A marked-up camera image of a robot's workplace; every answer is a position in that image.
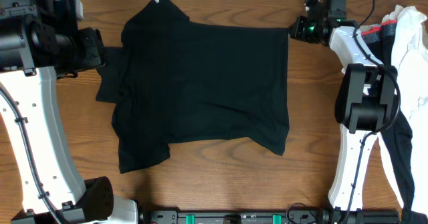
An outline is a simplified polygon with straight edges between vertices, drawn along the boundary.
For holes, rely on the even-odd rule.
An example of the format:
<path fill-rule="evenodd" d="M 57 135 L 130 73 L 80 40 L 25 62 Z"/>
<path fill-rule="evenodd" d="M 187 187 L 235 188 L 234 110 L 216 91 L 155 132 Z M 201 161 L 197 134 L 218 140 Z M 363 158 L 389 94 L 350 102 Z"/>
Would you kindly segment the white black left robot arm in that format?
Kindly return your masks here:
<path fill-rule="evenodd" d="M 81 177 L 66 140 L 57 80 L 106 63 L 82 18 L 80 0 L 1 0 L 1 117 L 23 189 L 14 223 L 138 223 L 136 202 L 108 178 Z"/>

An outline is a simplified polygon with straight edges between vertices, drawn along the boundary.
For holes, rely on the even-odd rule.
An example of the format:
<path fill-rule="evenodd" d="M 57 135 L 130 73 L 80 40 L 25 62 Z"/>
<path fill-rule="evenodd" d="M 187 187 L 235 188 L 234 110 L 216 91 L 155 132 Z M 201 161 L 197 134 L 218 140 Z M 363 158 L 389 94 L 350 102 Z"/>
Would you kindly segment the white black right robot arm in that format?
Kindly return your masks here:
<path fill-rule="evenodd" d="M 398 115 L 394 105 L 397 72 L 372 54 L 354 21 L 301 15 L 290 26 L 290 36 L 329 47 L 342 64 L 344 77 L 334 109 L 340 152 L 328 200 L 334 211 L 353 215 L 362 210 L 372 146 Z"/>

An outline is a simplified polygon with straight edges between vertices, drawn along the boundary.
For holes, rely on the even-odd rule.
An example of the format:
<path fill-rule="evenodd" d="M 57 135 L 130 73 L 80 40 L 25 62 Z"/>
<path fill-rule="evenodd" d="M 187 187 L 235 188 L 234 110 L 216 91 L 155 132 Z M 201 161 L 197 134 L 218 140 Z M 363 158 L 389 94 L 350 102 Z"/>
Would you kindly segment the black t-shirt white logo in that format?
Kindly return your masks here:
<path fill-rule="evenodd" d="M 169 146 L 248 137 L 285 151 L 288 30 L 195 23 L 171 0 L 129 19 L 98 69 L 99 102 L 114 104 L 122 173 L 170 157 Z"/>

